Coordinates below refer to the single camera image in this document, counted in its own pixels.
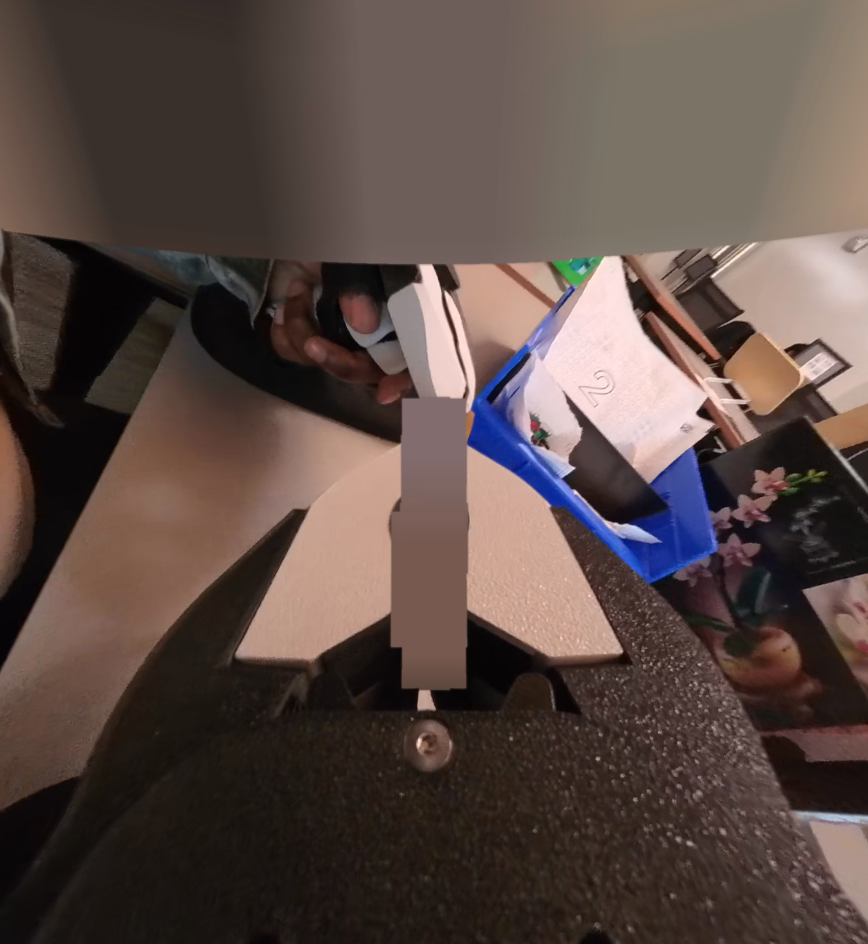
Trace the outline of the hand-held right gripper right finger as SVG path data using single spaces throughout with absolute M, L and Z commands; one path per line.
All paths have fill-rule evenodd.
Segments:
M 548 662 L 624 654 L 552 513 L 528 484 L 467 452 L 468 610 Z

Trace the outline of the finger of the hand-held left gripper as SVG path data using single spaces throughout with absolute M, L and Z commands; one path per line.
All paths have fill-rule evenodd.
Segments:
M 389 315 L 418 396 L 472 402 L 473 356 L 448 265 L 391 265 Z

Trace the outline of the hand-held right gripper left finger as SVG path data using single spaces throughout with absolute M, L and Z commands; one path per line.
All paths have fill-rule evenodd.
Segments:
M 396 445 L 313 502 L 239 644 L 239 661 L 313 666 L 390 614 L 389 519 L 400 496 Z

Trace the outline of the blue plastic bin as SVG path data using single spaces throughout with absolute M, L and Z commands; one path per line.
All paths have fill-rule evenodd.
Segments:
M 654 584 L 710 557 L 718 548 L 695 450 L 683 453 L 652 481 L 667 509 L 634 522 L 658 541 L 647 544 L 627 540 L 605 525 L 604 520 L 539 459 L 533 447 L 515 431 L 506 414 L 494 405 L 501 390 L 520 372 L 524 359 L 531 353 L 545 353 L 551 346 L 569 317 L 576 297 L 589 284 L 586 281 L 570 288 L 533 330 L 523 347 L 475 396 L 475 421 L 469 443 L 521 478 L 552 507 L 569 512 L 644 581 Z

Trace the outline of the torn white paper bag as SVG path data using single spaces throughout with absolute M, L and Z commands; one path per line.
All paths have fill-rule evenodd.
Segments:
M 514 420 L 516 429 L 529 443 L 529 414 L 535 413 L 541 418 L 543 425 L 551 432 L 552 451 L 535 448 L 530 443 L 532 451 L 591 517 L 601 521 L 617 537 L 634 544 L 658 546 L 660 538 L 647 528 L 640 526 L 638 521 L 615 524 L 605 520 L 564 482 L 565 475 L 571 471 L 571 466 L 567 462 L 569 453 L 577 445 L 581 435 L 577 420 L 566 403 L 566 397 L 568 395 L 559 387 L 542 360 L 535 355 L 529 355 L 523 361 L 521 386 L 517 394 L 511 395 L 509 400 L 510 418 Z

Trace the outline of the orchid print lego box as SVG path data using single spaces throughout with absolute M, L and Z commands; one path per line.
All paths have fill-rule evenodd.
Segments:
M 717 548 L 657 583 L 764 731 L 868 724 L 868 487 L 808 420 L 700 467 Z

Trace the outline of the person's left hand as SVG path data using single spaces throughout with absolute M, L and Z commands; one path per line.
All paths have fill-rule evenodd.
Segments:
M 275 353 L 288 362 L 318 367 L 343 383 L 369 387 L 382 405 L 411 394 L 414 385 L 408 371 L 387 374 L 365 350 L 348 350 L 324 337 L 314 301 L 321 289 L 320 263 L 273 264 L 267 301 L 274 304 L 275 310 L 270 328 Z

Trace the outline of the black bin divider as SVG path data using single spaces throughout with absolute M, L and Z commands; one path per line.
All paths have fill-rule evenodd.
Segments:
M 593 510 L 615 524 L 629 524 L 669 511 L 668 503 L 617 448 L 566 397 L 581 435 L 570 451 L 566 482 Z

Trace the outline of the white dotted paper bag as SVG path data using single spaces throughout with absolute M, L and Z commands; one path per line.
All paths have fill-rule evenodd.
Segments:
M 708 392 L 644 333 L 622 259 L 602 259 L 562 306 L 546 368 L 578 410 L 646 481 L 711 429 Z

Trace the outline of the beige chair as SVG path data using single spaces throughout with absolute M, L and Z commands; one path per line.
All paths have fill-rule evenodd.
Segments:
M 721 403 L 766 416 L 799 391 L 807 377 L 767 335 L 754 333 L 726 361 L 721 381 L 723 389 L 735 393 L 720 394 Z

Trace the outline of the black framed sign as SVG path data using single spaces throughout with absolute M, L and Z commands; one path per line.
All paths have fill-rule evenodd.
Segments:
M 821 339 L 785 348 L 805 382 L 819 388 L 846 373 L 851 364 Z

